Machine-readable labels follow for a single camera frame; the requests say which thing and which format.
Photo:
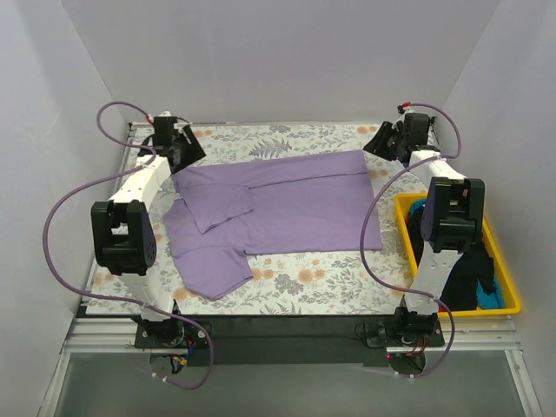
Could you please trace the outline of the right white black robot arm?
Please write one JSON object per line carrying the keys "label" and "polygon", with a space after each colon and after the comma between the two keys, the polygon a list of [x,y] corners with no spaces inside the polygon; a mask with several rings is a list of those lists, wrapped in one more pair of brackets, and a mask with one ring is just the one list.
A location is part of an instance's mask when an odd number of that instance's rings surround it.
{"label": "right white black robot arm", "polygon": [[430,336],[441,338],[438,313],[441,294],[453,266],[482,238],[485,184],[454,170],[447,156],[430,139],[430,116],[398,108],[395,122],[384,122],[365,151],[402,163],[428,187],[420,222],[423,251],[417,274],[399,307],[363,325],[371,348],[424,344]]}

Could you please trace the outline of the purple t shirt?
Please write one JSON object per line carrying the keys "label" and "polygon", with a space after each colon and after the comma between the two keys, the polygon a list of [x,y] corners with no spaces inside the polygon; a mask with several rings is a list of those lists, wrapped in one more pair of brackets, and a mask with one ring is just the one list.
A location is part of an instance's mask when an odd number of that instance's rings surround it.
{"label": "purple t shirt", "polygon": [[253,276],[250,255],[382,248],[361,151],[188,167],[164,215],[186,289],[218,300]]}

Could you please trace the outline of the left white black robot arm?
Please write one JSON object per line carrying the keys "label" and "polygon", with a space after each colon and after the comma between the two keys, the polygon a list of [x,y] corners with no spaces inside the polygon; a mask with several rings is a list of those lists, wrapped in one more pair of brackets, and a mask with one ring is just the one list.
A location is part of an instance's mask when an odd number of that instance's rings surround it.
{"label": "left white black robot arm", "polygon": [[138,154],[136,170],[106,202],[91,208],[96,262],[116,276],[139,301],[140,316],[158,322],[155,337],[163,346],[178,346],[185,335],[175,301],[149,270],[157,256],[157,243],[149,208],[159,188],[175,173],[201,160],[205,153],[189,123],[168,111],[151,119],[154,133]]}

